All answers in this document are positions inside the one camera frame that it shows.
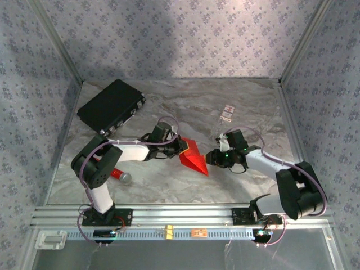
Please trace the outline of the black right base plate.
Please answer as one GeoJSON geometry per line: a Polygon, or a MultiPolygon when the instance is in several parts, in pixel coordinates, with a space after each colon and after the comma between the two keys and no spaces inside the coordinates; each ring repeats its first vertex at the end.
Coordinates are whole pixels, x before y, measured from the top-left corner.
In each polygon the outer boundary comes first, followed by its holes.
{"type": "Polygon", "coordinates": [[[252,207],[232,208],[231,217],[233,225],[282,225],[283,219],[280,215],[263,215],[252,207]]]}

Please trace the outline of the aluminium side rail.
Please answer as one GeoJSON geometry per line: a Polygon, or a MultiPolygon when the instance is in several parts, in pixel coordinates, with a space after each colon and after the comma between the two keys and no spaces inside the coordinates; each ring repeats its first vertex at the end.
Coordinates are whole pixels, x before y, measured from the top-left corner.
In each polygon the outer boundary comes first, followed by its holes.
{"type": "Polygon", "coordinates": [[[280,84],[277,87],[277,99],[295,162],[309,162],[290,101],[280,84]]]}

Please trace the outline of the clear front panel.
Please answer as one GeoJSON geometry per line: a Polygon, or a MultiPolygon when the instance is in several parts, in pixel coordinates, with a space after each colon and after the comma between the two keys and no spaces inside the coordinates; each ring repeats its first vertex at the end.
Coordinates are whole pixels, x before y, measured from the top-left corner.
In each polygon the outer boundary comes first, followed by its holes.
{"type": "Polygon", "coordinates": [[[69,241],[40,250],[31,270],[343,270],[322,242],[294,237],[270,247],[244,240],[117,241],[96,247],[69,241]]]}

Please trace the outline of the left control board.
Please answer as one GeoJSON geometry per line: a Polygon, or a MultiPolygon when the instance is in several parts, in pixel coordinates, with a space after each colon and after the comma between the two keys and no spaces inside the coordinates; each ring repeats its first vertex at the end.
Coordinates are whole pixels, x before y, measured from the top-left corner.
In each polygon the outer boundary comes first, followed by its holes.
{"type": "Polygon", "coordinates": [[[116,231],[112,229],[96,229],[93,232],[94,238],[116,238],[116,231]]]}

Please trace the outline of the aluminium front rail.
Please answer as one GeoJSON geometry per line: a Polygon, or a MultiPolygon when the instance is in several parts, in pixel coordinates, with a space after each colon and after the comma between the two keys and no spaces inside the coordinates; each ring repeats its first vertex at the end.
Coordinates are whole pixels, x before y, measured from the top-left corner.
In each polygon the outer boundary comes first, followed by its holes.
{"type": "MultiPolygon", "coordinates": [[[[119,204],[118,209],[129,209],[132,226],[160,228],[167,224],[178,227],[232,226],[232,209],[247,209],[248,204],[119,204]]],[[[37,228],[75,228],[79,211],[84,205],[50,205],[37,207],[30,226],[37,228]]]]}

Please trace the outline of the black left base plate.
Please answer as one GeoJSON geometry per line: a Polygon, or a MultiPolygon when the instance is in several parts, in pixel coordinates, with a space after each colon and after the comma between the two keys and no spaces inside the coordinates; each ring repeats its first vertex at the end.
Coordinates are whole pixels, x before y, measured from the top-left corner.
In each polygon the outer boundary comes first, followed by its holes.
{"type": "Polygon", "coordinates": [[[114,208],[109,209],[106,213],[101,214],[95,209],[87,210],[84,213],[82,226],[85,227],[122,227],[131,226],[132,209],[114,208]]]}

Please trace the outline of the red marker with grey cap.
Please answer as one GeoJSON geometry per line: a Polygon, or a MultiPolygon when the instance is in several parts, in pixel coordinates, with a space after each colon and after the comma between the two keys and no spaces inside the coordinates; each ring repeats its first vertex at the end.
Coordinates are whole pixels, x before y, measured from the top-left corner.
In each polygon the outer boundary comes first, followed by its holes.
{"type": "Polygon", "coordinates": [[[122,170],[116,168],[114,162],[111,162],[109,165],[107,165],[97,157],[94,157],[93,160],[96,161],[96,167],[98,171],[96,179],[98,183],[105,183],[109,177],[119,180],[125,185],[131,183],[132,176],[129,173],[123,172],[122,170]]]}

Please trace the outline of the white plastic bracket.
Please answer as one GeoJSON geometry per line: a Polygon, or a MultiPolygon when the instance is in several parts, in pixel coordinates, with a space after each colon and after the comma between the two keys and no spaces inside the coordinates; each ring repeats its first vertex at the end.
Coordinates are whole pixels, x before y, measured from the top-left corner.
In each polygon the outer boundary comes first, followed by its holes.
{"type": "Polygon", "coordinates": [[[68,233],[63,230],[41,230],[34,247],[37,250],[62,250],[65,247],[67,235],[68,233]]]}

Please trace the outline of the black hard case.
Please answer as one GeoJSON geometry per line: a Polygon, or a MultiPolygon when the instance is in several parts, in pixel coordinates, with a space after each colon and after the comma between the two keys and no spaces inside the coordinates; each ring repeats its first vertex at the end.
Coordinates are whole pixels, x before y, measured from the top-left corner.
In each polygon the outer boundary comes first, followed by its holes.
{"type": "Polygon", "coordinates": [[[95,132],[108,137],[125,124],[145,101],[142,92],[117,79],[82,106],[77,116],[95,132]]]}

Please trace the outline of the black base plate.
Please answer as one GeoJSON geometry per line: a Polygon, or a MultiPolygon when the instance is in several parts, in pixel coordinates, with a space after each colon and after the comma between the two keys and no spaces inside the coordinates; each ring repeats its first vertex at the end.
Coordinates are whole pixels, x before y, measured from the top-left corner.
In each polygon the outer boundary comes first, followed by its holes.
{"type": "Polygon", "coordinates": [[[280,215],[263,215],[252,207],[232,208],[231,217],[233,225],[282,225],[283,219],[280,215]]]}
{"type": "Polygon", "coordinates": [[[114,208],[109,209],[106,213],[101,214],[95,209],[87,210],[84,213],[82,226],[85,227],[122,227],[131,226],[132,209],[114,208]]]}

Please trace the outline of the control board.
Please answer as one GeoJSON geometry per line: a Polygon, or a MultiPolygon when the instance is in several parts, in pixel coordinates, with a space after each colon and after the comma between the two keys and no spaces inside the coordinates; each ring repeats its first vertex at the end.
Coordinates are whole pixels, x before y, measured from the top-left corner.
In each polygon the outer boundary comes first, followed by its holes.
{"type": "Polygon", "coordinates": [[[271,229],[254,229],[253,235],[255,237],[254,242],[267,244],[272,238],[273,231],[271,229]]]}
{"type": "Polygon", "coordinates": [[[116,238],[116,231],[112,229],[96,229],[93,232],[94,238],[116,238]]]}

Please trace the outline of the right control board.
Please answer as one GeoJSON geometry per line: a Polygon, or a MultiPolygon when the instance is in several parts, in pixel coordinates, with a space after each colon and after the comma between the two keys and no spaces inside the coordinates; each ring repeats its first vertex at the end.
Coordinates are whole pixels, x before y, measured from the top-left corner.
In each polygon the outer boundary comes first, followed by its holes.
{"type": "Polygon", "coordinates": [[[267,244],[272,238],[273,231],[271,229],[254,229],[253,235],[255,237],[254,242],[267,244]]]}

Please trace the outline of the small clear labelled packet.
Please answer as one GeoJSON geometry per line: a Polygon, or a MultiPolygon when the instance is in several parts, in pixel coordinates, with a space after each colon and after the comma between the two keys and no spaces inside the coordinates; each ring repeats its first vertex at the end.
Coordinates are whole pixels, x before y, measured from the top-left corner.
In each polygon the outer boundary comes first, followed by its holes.
{"type": "Polygon", "coordinates": [[[231,106],[231,105],[226,105],[222,111],[222,113],[220,114],[220,119],[227,121],[227,122],[231,122],[232,121],[232,117],[233,114],[236,110],[235,106],[231,106]]]}

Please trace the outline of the aluminium corner post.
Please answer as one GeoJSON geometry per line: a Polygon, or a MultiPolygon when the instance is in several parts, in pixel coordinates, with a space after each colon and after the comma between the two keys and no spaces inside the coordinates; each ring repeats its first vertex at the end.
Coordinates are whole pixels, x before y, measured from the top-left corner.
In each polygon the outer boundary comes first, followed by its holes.
{"type": "Polygon", "coordinates": [[[319,0],[278,82],[285,87],[304,56],[334,0],[319,0]]]}
{"type": "Polygon", "coordinates": [[[37,19],[39,20],[41,26],[43,27],[44,31],[48,35],[52,45],[54,46],[55,50],[59,54],[60,59],[66,66],[68,72],[76,81],[77,85],[82,86],[84,79],[80,75],[78,69],[76,68],[73,60],[71,59],[66,47],[65,43],[62,41],[61,37],[59,36],[51,18],[47,14],[41,0],[26,0],[35,13],[37,19]]]}

